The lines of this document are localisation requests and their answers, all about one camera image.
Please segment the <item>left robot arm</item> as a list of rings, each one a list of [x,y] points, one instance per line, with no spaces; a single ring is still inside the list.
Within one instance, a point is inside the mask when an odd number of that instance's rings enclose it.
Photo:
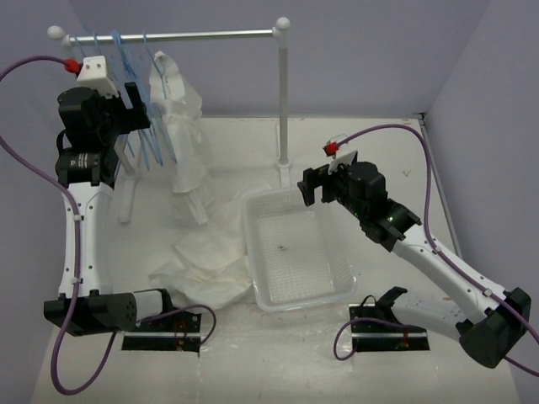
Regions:
[[[44,317],[80,337],[129,332],[145,318],[158,331],[170,328],[175,310],[162,290],[115,293],[107,264],[106,233],[120,160],[120,136],[149,128],[137,85],[125,84],[131,103],[88,87],[58,98],[64,129],[56,137],[55,164],[66,213],[64,272],[58,296],[44,304]]]

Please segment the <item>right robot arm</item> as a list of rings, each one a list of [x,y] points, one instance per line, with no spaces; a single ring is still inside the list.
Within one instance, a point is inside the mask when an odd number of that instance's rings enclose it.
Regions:
[[[308,168],[297,186],[307,206],[314,204],[320,188],[324,203],[341,204],[370,240],[412,264],[451,298],[451,303],[424,303],[393,288],[378,301],[376,322],[382,329],[415,326],[438,332],[490,369],[506,360],[525,335],[531,297],[521,288],[507,290],[485,278],[438,243],[418,216],[388,197],[386,179],[375,164]]]

